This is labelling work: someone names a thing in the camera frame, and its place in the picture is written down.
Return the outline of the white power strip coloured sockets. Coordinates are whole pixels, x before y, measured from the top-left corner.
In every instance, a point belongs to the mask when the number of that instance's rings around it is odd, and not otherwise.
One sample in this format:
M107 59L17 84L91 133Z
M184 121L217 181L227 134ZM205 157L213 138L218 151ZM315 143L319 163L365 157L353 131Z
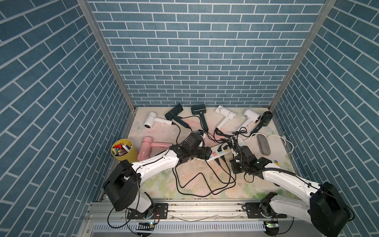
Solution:
M232 150L227 145L217 145L211 147L211 155L208 161L213 161L222 156L226 156L227 154L232 153Z

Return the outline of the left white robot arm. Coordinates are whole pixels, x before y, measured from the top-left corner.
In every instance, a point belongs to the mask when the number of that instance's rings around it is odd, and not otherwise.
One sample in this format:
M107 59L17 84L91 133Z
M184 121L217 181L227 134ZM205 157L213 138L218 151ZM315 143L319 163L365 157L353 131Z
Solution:
M192 132L183 142L170 146L155 157L142 162L120 162L104 182L103 189L115 211L130 208L143 213L153 205L151 199L140 191L147 179L193 158L208 160L211 154L211 148L204 145L204 132Z

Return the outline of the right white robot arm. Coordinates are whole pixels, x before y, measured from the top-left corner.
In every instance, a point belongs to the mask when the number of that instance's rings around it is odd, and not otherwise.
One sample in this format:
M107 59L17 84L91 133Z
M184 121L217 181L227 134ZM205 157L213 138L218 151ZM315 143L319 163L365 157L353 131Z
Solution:
M295 198L286 198L270 192L260 201L262 216L275 218L282 214L298 218L311 223L326 237L338 236L344 226L355 218L353 210L331 183L312 182L282 169L265 157L257 159L247 146L233 145L232 153L231 163L235 172L269 181L295 195Z

